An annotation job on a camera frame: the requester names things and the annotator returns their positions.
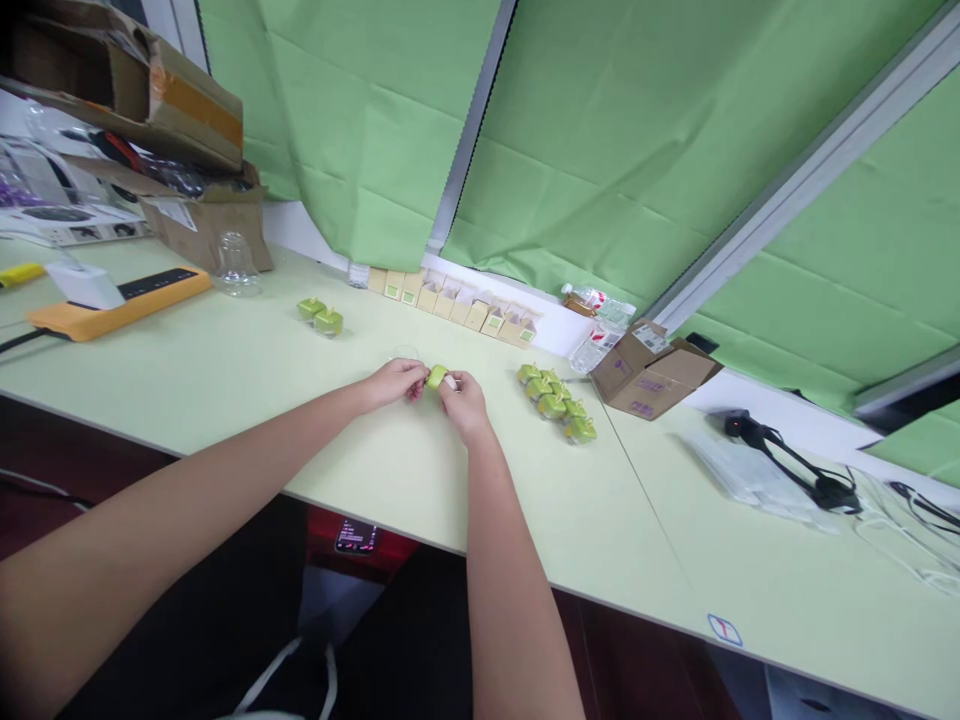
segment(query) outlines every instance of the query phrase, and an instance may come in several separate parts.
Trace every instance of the power strip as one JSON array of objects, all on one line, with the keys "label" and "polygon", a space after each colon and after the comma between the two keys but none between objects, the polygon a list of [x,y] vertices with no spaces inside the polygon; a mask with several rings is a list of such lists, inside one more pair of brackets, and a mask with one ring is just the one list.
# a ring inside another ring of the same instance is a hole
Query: power strip
[{"label": "power strip", "polygon": [[210,287],[210,276],[203,270],[177,267],[119,285],[120,294],[126,302],[112,310],[97,310],[78,303],[63,302],[33,310],[27,313],[27,320],[35,327],[46,328],[55,335],[75,342],[86,342],[199,295]]}]

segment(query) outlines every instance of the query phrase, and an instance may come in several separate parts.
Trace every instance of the light green table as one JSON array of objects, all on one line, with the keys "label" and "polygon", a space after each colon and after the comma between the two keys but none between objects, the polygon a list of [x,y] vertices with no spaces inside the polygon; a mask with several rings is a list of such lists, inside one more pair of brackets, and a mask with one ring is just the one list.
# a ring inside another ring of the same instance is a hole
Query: light green table
[{"label": "light green table", "polygon": [[[265,275],[264,296],[208,292],[91,343],[33,341],[0,356],[0,392],[185,455],[363,377],[395,347],[412,345],[428,365],[468,369],[483,385],[554,585],[718,642],[713,613],[735,626],[750,655],[915,712],[960,716],[960,600],[893,565],[852,533],[852,521],[832,537],[723,498],[676,438],[703,423],[701,413],[679,406],[647,423],[578,385],[599,440],[568,446],[514,379],[522,362],[560,369],[563,360],[354,290],[306,258],[273,252],[277,269]],[[154,241],[76,254],[117,282],[181,263]],[[4,267],[50,257],[0,240]],[[313,295],[343,312],[337,340],[297,321],[296,302]],[[5,292],[0,326],[58,299],[46,278]],[[0,339],[27,329],[0,327]],[[465,460],[428,394],[351,425],[287,491],[463,552]]]},{"label": "light green table", "polygon": [[[482,384],[524,514],[550,581],[607,605],[688,629],[702,614],[643,488],[590,385],[574,388],[599,439],[574,447],[542,421],[515,373],[524,362],[563,362],[521,351],[415,308],[350,288],[342,274],[282,248],[265,294],[210,291],[89,343],[34,340],[0,356],[0,392],[117,435],[186,455],[353,382],[398,345],[428,365],[469,370]],[[0,241],[0,265],[43,259],[26,242]],[[124,282],[181,264],[159,243],[78,249]],[[296,318],[317,295],[341,311],[327,340]],[[5,294],[0,325],[58,301],[49,278]],[[0,330],[8,339],[29,329]],[[287,491],[307,502],[464,552],[466,454],[437,397],[396,403],[353,423]]]}]

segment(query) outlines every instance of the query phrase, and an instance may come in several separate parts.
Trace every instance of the green object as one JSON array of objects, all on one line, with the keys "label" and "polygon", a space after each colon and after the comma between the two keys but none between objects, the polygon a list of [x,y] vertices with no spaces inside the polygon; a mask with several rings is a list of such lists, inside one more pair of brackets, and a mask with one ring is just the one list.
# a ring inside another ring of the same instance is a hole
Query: green object
[{"label": "green object", "polygon": [[527,397],[537,402],[542,395],[550,392],[550,385],[543,381],[543,378],[533,378],[527,383]]},{"label": "green object", "polygon": [[720,362],[849,412],[960,342],[960,73],[952,73],[679,331]]},{"label": "green object", "polygon": [[563,434],[574,445],[586,445],[597,439],[593,418],[574,418],[563,429]]},{"label": "green object", "polygon": [[540,402],[537,403],[537,411],[547,420],[559,420],[566,412],[563,406],[563,398],[559,395],[541,395]]},{"label": "green object", "polygon": [[865,452],[960,487],[960,400],[914,420]]},{"label": "green object", "polygon": [[326,309],[327,306],[317,300],[317,298],[307,298],[297,303],[297,312],[300,313],[301,320],[313,320],[314,315]]},{"label": "green object", "polygon": [[517,380],[520,381],[521,385],[526,385],[528,382],[538,377],[540,377],[540,370],[536,365],[521,365],[520,369],[517,371]]},{"label": "green object", "polygon": [[540,373],[540,377],[542,377],[543,381],[548,385],[556,385],[558,382],[560,382],[560,378],[557,377],[555,370],[544,370]]},{"label": "green object", "polygon": [[244,156],[338,253],[419,269],[497,0],[201,0]]},{"label": "green object", "polygon": [[563,403],[564,421],[569,422],[574,418],[585,418],[587,416],[587,411],[583,409],[583,400],[565,400]]},{"label": "green object", "polygon": [[433,370],[430,371],[429,377],[427,377],[427,387],[431,390],[436,390],[440,387],[440,383],[443,382],[443,376],[446,375],[449,370],[447,370],[443,365],[434,365]]},{"label": "green object", "polygon": [[343,315],[332,307],[324,308],[313,316],[313,328],[324,337],[335,338],[343,332]]},{"label": "green object", "polygon": [[554,395],[559,395],[561,400],[571,400],[573,395],[570,394],[570,390],[567,389],[567,384],[561,380],[560,382],[550,383],[550,391]]},{"label": "green object", "polygon": [[649,306],[941,4],[522,0],[441,256]]}]

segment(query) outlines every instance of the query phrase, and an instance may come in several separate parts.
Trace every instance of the phone screen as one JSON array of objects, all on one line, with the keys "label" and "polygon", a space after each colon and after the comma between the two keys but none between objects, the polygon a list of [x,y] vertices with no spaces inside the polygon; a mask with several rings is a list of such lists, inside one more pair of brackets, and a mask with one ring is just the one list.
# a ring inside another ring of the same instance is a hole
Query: phone screen
[{"label": "phone screen", "polygon": [[337,536],[337,552],[369,555],[377,543],[377,526],[344,518]]}]

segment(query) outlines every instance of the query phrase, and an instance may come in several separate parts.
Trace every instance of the black pants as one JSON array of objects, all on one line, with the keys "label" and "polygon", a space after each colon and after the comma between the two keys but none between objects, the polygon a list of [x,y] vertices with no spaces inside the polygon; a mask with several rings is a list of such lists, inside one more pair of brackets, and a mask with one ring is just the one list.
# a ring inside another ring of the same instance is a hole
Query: black pants
[{"label": "black pants", "polygon": [[[306,506],[277,497],[184,575],[63,710],[63,718],[229,715],[297,637]],[[326,638],[308,632],[250,710],[317,717]],[[469,718],[463,558],[418,549],[337,653],[342,720]]]}]

